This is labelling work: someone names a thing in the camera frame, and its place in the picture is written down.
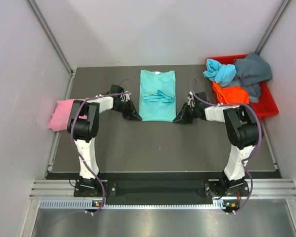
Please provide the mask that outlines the teal t shirt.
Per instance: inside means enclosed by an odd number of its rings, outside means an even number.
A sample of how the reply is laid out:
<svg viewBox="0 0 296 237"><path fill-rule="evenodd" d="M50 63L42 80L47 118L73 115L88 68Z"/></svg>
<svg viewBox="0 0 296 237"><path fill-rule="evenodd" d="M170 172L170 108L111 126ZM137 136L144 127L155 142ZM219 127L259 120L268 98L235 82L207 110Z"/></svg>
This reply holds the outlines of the teal t shirt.
<svg viewBox="0 0 296 237"><path fill-rule="evenodd" d="M173 121L176 117L176 75L174 71L141 70L139 115L142 121Z"/></svg>

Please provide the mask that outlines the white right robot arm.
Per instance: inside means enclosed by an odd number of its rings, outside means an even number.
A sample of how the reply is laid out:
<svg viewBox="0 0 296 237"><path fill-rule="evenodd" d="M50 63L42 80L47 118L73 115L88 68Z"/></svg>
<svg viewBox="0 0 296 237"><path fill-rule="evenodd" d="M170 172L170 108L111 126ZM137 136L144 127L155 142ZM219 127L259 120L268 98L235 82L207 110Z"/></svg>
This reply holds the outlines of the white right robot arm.
<svg viewBox="0 0 296 237"><path fill-rule="evenodd" d="M219 181L209 183L207 195L213 199L234 194L244 185L248 159L263 137L263 131L249 105L210 105L205 92L189 92L173 123L187 124L194 119L223 122L231 144L226 167Z"/></svg>

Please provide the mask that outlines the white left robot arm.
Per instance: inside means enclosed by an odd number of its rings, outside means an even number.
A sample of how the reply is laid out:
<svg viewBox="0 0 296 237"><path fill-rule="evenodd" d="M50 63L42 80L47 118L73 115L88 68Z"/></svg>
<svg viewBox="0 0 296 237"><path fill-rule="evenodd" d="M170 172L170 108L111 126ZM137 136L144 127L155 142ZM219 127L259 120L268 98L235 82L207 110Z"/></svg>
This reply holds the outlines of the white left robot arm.
<svg viewBox="0 0 296 237"><path fill-rule="evenodd" d="M98 195L102 190L95 153L100 113L113 110L121 113L126 120L142 120L130 96L130 91L113 84L104 95L73 101L67 131L80 163L79 180L75 187L77 190L85 189L92 196Z"/></svg>

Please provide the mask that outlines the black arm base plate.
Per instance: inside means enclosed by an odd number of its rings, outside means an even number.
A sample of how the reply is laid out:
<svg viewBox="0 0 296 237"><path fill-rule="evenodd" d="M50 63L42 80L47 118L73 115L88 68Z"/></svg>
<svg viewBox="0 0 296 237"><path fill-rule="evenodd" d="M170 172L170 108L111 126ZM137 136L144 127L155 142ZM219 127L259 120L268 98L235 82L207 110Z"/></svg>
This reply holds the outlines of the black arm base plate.
<svg viewBox="0 0 296 237"><path fill-rule="evenodd" d="M103 183L105 197L115 198L125 194L196 194L202 198L236 197L249 194L246 181L227 188L218 180L110 180Z"/></svg>

